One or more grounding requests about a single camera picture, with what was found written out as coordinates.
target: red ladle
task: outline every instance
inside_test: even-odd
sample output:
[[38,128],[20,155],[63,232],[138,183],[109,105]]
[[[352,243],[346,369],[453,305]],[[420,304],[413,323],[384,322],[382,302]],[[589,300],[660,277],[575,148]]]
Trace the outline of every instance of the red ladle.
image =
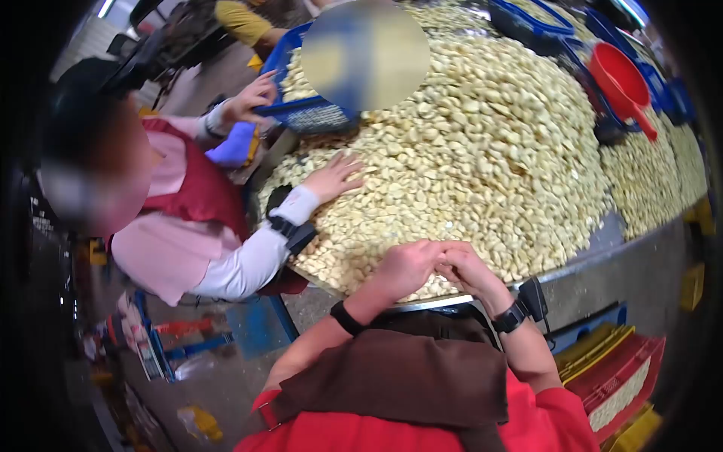
[[615,114],[623,121],[634,118],[648,140],[655,141],[658,132],[643,113],[650,105],[650,91],[635,64],[612,44],[598,43],[592,49],[588,69]]

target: person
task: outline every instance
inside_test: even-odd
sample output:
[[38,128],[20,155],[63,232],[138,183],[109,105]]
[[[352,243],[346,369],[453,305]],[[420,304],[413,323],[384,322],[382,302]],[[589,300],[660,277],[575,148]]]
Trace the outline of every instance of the person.
[[[171,306],[187,292],[241,299],[259,289],[303,290],[306,280],[286,268],[272,283],[289,256],[287,238],[268,221],[249,233],[239,188],[203,153],[236,123],[264,122],[252,109],[273,102],[273,72],[204,116],[141,119],[133,93],[98,94],[117,71],[113,61],[85,59],[56,83],[38,171],[55,213],[81,218],[76,226],[91,236],[113,234],[108,240],[115,263]],[[96,104],[102,108],[93,114],[83,111]],[[52,171],[57,166],[64,170]],[[303,224],[321,204],[360,187],[362,180],[346,178],[361,168],[354,155],[338,154],[270,214]],[[138,182],[143,173],[146,184]]]
[[[492,319],[515,303],[468,242],[391,247],[343,309],[334,306],[273,365],[234,451],[599,450],[528,318],[499,334],[502,354],[470,328],[450,334],[464,329],[461,319],[379,317],[432,272],[473,294]],[[418,336],[399,332],[413,329]]]
[[312,18],[304,2],[298,0],[251,0],[249,3],[252,9],[240,1],[219,0],[215,16],[230,35],[253,48],[263,61],[288,29]]

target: white wall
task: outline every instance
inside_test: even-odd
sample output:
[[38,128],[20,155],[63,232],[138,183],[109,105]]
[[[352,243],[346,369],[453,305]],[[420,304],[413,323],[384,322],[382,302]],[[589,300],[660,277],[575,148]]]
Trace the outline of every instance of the white wall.
[[[102,59],[112,59],[113,56],[108,55],[106,49],[115,35],[120,32],[120,29],[108,21],[98,19],[97,16],[89,17],[58,58],[51,72],[51,81],[57,81],[63,72],[84,58],[97,56]],[[159,90],[158,84],[146,82],[136,96],[137,100],[141,105],[151,107]]]

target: wristwatch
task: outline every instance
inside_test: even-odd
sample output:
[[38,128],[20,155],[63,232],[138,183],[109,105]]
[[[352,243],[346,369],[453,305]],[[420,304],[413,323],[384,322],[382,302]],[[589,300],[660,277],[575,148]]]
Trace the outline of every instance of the wristwatch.
[[344,328],[347,333],[351,334],[354,337],[367,329],[367,327],[357,322],[354,317],[352,317],[346,311],[346,308],[344,307],[344,301],[340,301],[334,304],[331,307],[331,311],[329,311],[329,315],[334,317],[336,321],[339,322],[339,325],[341,325],[341,327]]
[[492,327],[498,333],[512,333],[518,326],[522,325],[528,315],[530,313],[525,305],[515,300],[512,306],[492,321]]
[[288,239],[286,248],[294,256],[299,254],[318,234],[310,221],[297,226],[280,216],[270,216],[268,220],[271,223],[271,229]]

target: floor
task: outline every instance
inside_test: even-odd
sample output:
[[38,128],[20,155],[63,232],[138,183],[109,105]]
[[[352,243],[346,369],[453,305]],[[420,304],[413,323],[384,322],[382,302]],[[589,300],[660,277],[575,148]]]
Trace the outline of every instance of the floor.
[[[167,114],[194,115],[219,93],[233,95],[254,77],[246,62],[250,50],[234,45],[207,67],[191,69],[181,76],[176,89],[163,107]],[[637,247],[611,260],[587,268],[577,274],[544,285],[549,306],[552,329],[579,320],[616,300],[627,300],[628,323],[646,335],[669,334],[669,344],[675,340],[679,320],[680,278],[687,265],[687,233],[682,222],[675,222],[649,237]],[[99,315],[112,311],[122,290],[121,277],[113,275],[110,284],[96,281],[95,303]],[[187,297],[183,303],[194,302]],[[307,289],[298,296],[284,297],[288,311],[299,332],[303,332],[325,315],[335,300],[319,289]],[[148,301],[154,321],[196,319],[205,312],[221,312],[227,304],[203,307],[179,306],[171,308],[153,297]],[[187,380],[167,383],[147,381],[135,355],[123,356],[127,380],[138,391],[140,398],[165,425],[181,452],[230,451],[238,440],[239,423],[249,412],[254,397],[262,388],[274,361],[283,352],[273,351],[262,357],[245,360],[238,349],[228,346],[210,359],[198,362],[198,367]],[[672,360],[666,355],[664,369],[676,378]],[[187,433],[177,418],[176,410],[197,405],[212,414],[223,431],[223,440],[216,444],[204,443]]]

